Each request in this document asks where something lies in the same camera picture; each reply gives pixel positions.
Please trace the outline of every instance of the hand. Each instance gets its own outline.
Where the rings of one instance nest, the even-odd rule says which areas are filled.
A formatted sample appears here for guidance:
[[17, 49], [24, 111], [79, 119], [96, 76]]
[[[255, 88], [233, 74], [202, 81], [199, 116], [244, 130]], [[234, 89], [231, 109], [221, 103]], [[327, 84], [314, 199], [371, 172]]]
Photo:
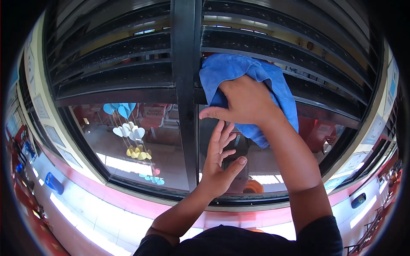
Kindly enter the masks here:
[[199, 118], [217, 118], [239, 124], [260, 126], [280, 108], [272, 101], [269, 90], [263, 82], [257, 82], [247, 75], [234, 80], [223, 81], [219, 88], [228, 99], [229, 109], [211, 106], [199, 113]]
[[241, 156], [226, 170], [221, 168], [222, 160], [236, 152], [236, 150], [223, 151], [223, 148], [236, 137], [235, 134], [230, 135], [235, 127], [234, 123], [230, 123], [225, 129], [223, 128], [224, 124], [225, 122], [220, 120], [211, 135], [202, 179], [197, 187], [204, 191], [203, 194], [210, 196], [211, 200], [221, 196], [228, 190], [233, 179], [245, 167], [247, 162], [246, 157]]

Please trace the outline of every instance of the blue paper heart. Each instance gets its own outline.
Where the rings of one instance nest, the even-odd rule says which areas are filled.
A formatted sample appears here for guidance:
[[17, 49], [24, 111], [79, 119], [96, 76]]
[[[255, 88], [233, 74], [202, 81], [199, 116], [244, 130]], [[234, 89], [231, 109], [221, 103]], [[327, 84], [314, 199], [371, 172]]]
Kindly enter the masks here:
[[129, 119], [131, 115], [131, 111], [129, 111], [128, 109], [125, 109], [125, 113], [127, 114], [127, 119]]
[[109, 115], [112, 115], [112, 110], [111, 110], [111, 107], [108, 103], [104, 104], [104, 106], [102, 108], [103, 108], [105, 113], [107, 113]]
[[130, 110], [130, 106], [128, 105], [128, 103], [120, 103], [120, 105], [125, 107], [125, 109]]
[[119, 107], [120, 107], [120, 104], [119, 103], [111, 103], [111, 107], [112, 107], [112, 109], [114, 110], [117, 110]]
[[128, 103], [130, 111], [132, 112], [135, 109], [136, 103]]
[[120, 106], [120, 107], [118, 108], [118, 113], [119, 113], [120, 115], [122, 115], [122, 117], [128, 119], [128, 117], [127, 117], [127, 112], [125, 111], [124, 106]]

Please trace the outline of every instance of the fingernail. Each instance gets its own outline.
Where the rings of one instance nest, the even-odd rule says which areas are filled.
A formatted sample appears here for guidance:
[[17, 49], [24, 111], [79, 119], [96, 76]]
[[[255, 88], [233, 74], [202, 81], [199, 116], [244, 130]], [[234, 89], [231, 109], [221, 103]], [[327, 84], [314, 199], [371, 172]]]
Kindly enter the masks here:
[[248, 160], [245, 158], [245, 157], [239, 157], [239, 163], [241, 164], [241, 165], [245, 165], [246, 164], [246, 162], [247, 162]]

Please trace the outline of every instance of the blue microfiber towel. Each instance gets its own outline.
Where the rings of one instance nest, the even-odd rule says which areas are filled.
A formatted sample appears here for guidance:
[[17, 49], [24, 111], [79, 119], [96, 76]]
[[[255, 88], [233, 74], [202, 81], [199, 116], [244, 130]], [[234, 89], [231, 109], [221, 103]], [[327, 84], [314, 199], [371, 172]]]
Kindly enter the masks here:
[[[221, 82], [247, 74], [270, 89], [273, 102], [279, 106], [289, 123], [299, 131], [296, 103], [283, 77], [282, 69], [273, 64], [236, 54], [217, 53], [207, 57], [199, 71], [208, 105], [228, 108], [228, 100], [218, 89]], [[269, 146], [268, 140], [256, 125], [235, 124], [235, 127], [261, 148]]]

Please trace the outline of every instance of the person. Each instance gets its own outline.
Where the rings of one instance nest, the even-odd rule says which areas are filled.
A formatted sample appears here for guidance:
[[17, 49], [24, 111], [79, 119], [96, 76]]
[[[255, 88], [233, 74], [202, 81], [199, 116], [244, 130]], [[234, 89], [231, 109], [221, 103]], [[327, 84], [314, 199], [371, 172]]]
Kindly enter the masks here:
[[21, 151], [20, 144], [14, 139], [14, 137], [11, 138], [11, 141], [13, 143], [13, 149], [17, 153], [17, 156], [20, 157], [21, 161], [23, 162], [22, 164], [25, 165], [27, 159], [23, 152]]
[[[158, 216], [141, 240], [135, 256], [144, 255], [342, 255], [343, 244], [322, 183], [317, 161], [309, 147], [272, 101], [268, 88], [244, 75], [219, 85], [228, 109], [208, 107], [199, 118], [216, 118], [202, 179], [175, 206]], [[230, 124], [224, 128], [224, 121]], [[223, 151], [233, 140], [233, 123], [255, 124], [267, 138], [289, 193], [296, 241], [281, 236], [220, 225], [180, 243], [208, 204], [225, 193], [247, 159], [240, 156], [226, 169]]]

